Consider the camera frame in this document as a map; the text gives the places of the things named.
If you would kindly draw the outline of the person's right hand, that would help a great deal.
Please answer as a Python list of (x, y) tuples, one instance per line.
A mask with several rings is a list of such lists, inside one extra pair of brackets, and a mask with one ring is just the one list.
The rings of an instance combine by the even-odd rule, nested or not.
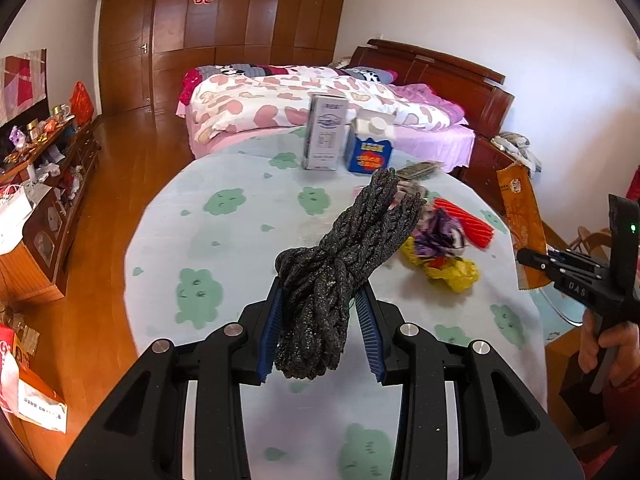
[(615, 359), (608, 374), (614, 387), (620, 386), (639, 368), (639, 327), (631, 322), (620, 323), (596, 335), (596, 318), (585, 310), (580, 331), (578, 364), (585, 374), (598, 366), (601, 349), (615, 349)]

